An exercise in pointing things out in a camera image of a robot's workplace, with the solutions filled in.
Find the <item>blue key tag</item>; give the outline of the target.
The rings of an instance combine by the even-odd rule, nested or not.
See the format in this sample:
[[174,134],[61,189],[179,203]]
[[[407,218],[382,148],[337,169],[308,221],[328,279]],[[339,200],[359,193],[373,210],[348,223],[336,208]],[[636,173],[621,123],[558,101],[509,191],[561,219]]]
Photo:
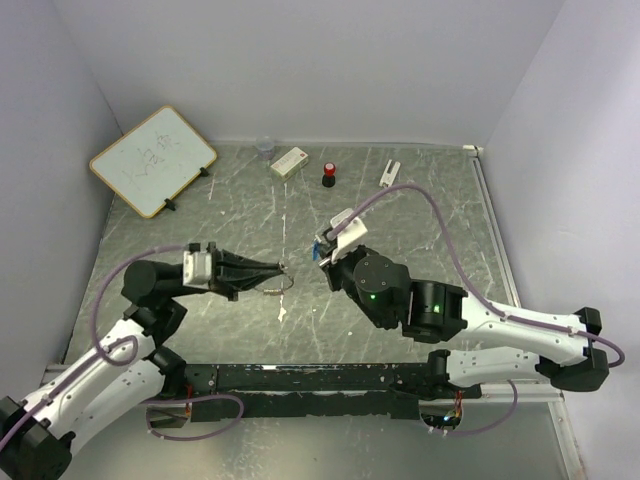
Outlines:
[[319,252],[320,242],[314,241],[312,246],[312,260],[317,261],[320,258]]

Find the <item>silver metal keyring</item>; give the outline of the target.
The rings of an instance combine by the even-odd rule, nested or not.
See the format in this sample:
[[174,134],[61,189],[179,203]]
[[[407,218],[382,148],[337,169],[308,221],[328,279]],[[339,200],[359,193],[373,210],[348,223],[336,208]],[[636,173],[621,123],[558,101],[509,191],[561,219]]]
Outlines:
[[282,289],[283,294],[289,291],[295,284],[295,278],[289,272],[289,268],[282,262],[278,263],[278,273],[270,277],[266,282],[254,287],[254,290],[263,295],[265,289]]

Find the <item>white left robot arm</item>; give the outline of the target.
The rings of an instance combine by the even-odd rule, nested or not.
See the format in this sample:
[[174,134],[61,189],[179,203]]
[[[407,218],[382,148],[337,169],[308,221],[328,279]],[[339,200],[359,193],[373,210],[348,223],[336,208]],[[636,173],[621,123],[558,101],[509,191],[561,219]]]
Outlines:
[[21,401],[1,401],[1,469],[11,479],[58,479],[99,433],[141,403],[173,404],[187,385],[184,360],[164,344],[186,309],[177,298],[213,293],[235,301],[284,266],[215,244],[151,248],[114,270],[130,307],[105,336],[90,318],[91,347]]

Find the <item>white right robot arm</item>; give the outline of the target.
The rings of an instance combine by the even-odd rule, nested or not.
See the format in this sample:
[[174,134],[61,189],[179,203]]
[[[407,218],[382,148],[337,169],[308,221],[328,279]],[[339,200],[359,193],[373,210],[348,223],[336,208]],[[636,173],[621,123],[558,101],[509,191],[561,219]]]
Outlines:
[[333,292],[342,291],[369,321],[435,346],[426,390],[443,398],[455,389],[509,380],[546,380],[571,392],[598,390],[609,375],[597,310],[551,315],[480,299],[456,285],[411,277],[360,243],[343,248],[326,235],[313,252]]

